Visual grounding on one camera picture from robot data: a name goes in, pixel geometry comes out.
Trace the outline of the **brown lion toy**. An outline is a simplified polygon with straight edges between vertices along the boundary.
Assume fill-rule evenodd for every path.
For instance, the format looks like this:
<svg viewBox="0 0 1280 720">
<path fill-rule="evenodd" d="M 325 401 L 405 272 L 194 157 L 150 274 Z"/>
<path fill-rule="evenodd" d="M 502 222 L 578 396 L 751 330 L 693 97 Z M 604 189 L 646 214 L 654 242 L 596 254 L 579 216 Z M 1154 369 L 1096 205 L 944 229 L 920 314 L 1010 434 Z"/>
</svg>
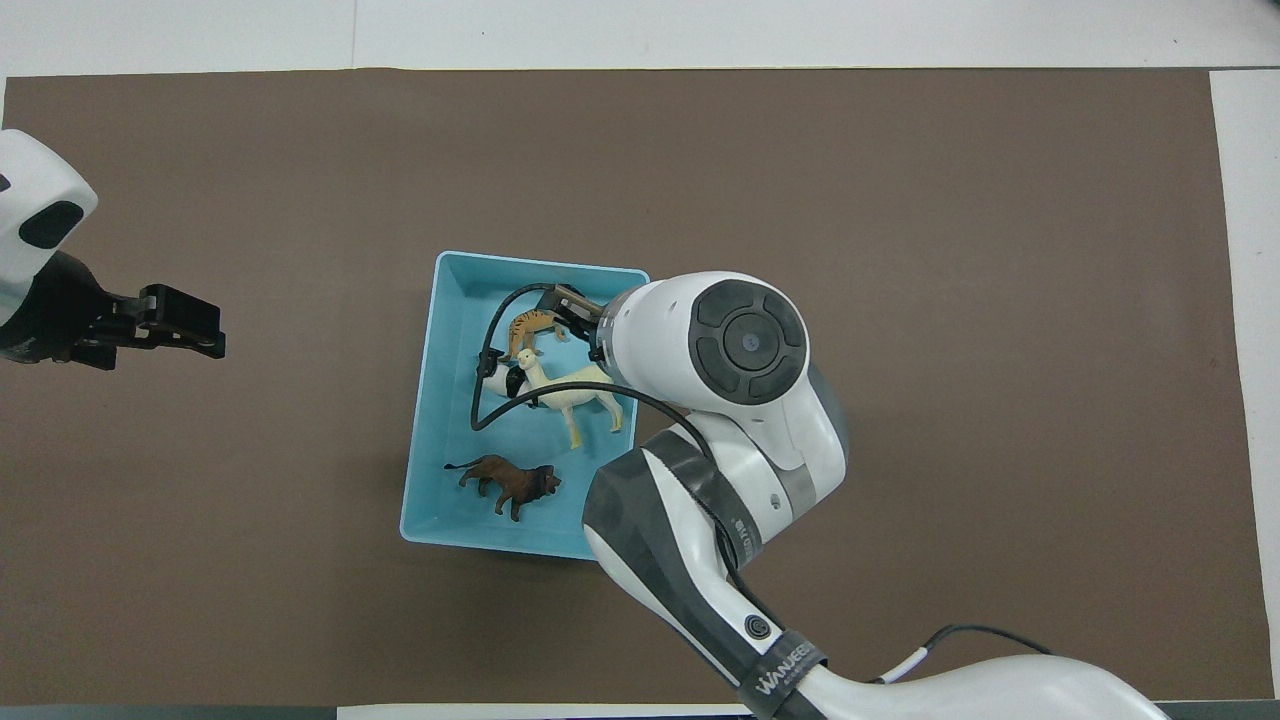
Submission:
<svg viewBox="0 0 1280 720">
<path fill-rule="evenodd" d="M 508 459 L 486 454 L 467 462 L 445 464 L 445 470 L 463 470 L 460 487 L 466 487 L 470 479 L 477 480 L 477 492 L 486 497 L 490 483 L 500 487 L 500 497 L 495 502 L 495 514 L 503 515 L 503 507 L 509 503 L 509 519 L 520 521 L 521 509 L 548 495 L 556 495 L 562 479 L 556 474 L 556 466 L 547 464 L 536 468 L 518 468 Z"/>
</svg>

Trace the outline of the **black and white panda toy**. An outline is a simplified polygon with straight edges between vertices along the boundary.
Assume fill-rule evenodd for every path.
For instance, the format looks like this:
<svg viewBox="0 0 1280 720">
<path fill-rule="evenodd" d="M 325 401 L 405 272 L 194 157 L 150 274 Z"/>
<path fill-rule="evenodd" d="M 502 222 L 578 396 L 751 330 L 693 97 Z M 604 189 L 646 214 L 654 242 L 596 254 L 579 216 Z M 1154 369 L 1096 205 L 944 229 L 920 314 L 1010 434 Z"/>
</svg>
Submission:
<svg viewBox="0 0 1280 720">
<path fill-rule="evenodd" d="M 481 387 L 492 395 L 511 400 L 532 391 L 527 373 L 517 363 L 494 357 L 486 360 L 483 369 Z"/>
</svg>

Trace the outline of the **cream llama toy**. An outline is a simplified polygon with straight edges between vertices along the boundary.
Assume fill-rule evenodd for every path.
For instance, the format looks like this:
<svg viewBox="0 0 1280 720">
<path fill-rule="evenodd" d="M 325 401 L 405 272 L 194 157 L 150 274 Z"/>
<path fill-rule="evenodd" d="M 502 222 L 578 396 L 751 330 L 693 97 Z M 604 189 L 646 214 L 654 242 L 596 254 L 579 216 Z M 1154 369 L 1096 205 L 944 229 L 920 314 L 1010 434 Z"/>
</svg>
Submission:
<svg viewBox="0 0 1280 720">
<path fill-rule="evenodd" d="M 525 372 L 530 386 L 534 389 L 545 387 L 561 387 L 572 383 L 596 383 L 612 386 L 613 378 L 602 370 L 596 364 L 589 364 L 576 372 L 558 378 L 549 378 L 543 369 L 539 355 L 532 348 L 522 348 L 515 355 L 516 363 Z M 611 415 L 611 432 L 621 432 L 625 427 L 625 415 L 621 404 L 609 389 L 572 388 L 561 389 L 539 397 L 547 406 L 559 411 L 564 419 L 570 433 L 570 448 L 576 450 L 582 446 L 582 437 L 579 430 L 573 410 L 579 405 L 585 405 L 593 400 L 598 401 Z"/>
</svg>

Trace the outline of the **brown table mat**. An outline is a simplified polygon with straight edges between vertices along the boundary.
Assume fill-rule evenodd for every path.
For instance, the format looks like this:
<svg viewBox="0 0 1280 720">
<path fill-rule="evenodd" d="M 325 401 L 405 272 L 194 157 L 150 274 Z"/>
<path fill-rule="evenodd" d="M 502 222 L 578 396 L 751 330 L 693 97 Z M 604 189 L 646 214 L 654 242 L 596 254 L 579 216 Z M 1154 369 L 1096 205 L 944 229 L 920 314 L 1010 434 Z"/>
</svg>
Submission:
<svg viewBox="0 0 1280 720">
<path fill-rule="evenodd" d="M 845 676 L 988 623 L 1272 694 L 1204 72 L 9 82 L 108 288 L 223 360 L 0 361 L 0 705 L 724 703 L 594 562 L 408 543 L 436 255 L 788 295 L 851 471 L 746 577 Z"/>
</svg>

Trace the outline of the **orange striped tiger toy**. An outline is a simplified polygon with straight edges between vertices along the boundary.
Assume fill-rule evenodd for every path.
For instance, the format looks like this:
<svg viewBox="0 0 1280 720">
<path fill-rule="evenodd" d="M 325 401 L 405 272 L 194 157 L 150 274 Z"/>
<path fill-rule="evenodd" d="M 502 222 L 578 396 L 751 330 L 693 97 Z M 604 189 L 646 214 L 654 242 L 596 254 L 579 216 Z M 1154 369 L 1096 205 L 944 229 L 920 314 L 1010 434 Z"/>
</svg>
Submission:
<svg viewBox="0 0 1280 720">
<path fill-rule="evenodd" d="M 567 342 L 570 334 L 554 313 L 534 309 L 518 314 L 508 328 L 508 351 L 498 357 L 499 363 L 509 363 L 522 348 L 531 348 L 536 355 L 544 352 L 538 350 L 536 337 L 540 333 L 553 332 L 558 342 Z"/>
</svg>

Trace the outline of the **light blue storage box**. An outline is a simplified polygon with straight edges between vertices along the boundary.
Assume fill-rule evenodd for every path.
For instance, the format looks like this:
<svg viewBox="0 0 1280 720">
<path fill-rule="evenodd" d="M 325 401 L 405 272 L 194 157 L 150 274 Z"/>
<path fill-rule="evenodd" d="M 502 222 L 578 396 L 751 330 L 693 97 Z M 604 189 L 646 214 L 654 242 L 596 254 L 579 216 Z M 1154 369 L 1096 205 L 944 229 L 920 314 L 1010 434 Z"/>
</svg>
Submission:
<svg viewBox="0 0 1280 720">
<path fill-rule="evenodd" d="M 591 301 L 608 304 L 646 282 L 644 270 L 630 268 L 463 251 L 438 258 L 399 523 L 407 541 L 593 561 L 582 506 L 596 469 L 632 448 L 636 401 L 620 397 L 618 432 L 611 430 L 611 414 L 600 402 L 577 406 L 579 448 L 570 445 L 563 415 L 545 406 L 521 405 L 476 432 L 471 409 L 489 414 L 507 396 L 503 386 L 475 389 L 475 370 L 484 348 L 506 351 L 509 323 L 540 299 L 526 293 L 500 309 L 513 291 L 532 283 L 570 284 Z M 498 488 L 480 496 L 474 486 L 460 486 L 463 464 L 486 454 L 518 468 L 549 464 L 559 488 L 524 506 L 512 521 L 494 510 Z"/>
</svg>

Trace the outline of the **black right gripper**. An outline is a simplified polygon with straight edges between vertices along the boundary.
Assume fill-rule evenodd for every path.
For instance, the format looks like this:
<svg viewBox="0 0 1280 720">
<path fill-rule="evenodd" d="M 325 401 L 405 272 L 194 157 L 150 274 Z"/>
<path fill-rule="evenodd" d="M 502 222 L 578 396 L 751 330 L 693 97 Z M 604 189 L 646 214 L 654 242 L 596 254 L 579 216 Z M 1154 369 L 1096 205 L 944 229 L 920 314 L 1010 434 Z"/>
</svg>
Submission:
<svg viewBox="0 0 1280 720">
<path fill-rule="evenodd" d="M 547 291 L 547 313 L 570 334 L 598 351 L 598 331 L 605 306 L 590 300 L 572 286 L 552 286 Z"/>
</svg>

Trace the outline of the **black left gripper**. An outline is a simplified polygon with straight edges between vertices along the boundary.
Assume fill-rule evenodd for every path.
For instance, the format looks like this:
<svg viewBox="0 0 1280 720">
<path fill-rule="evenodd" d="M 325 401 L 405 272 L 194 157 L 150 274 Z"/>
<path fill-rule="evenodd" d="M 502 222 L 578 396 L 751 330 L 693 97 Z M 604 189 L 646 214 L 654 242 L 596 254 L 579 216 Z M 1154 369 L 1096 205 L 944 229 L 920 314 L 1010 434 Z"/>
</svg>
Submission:
<svg viewBox="0 0 1280 720">
<path fill-rule="evenodd" d="M 168 284 L 148 284 L 140 340 L 137 320 L 104 290 L 92 272 L 56 251 L 33 278 L 8 322 L 0 323 L 0 357 L 20 364 L 81 363 L 110 372 L 119 348 L 182 348 L 211 359 L 227 355 L 220 307 Z"/>
</svg>

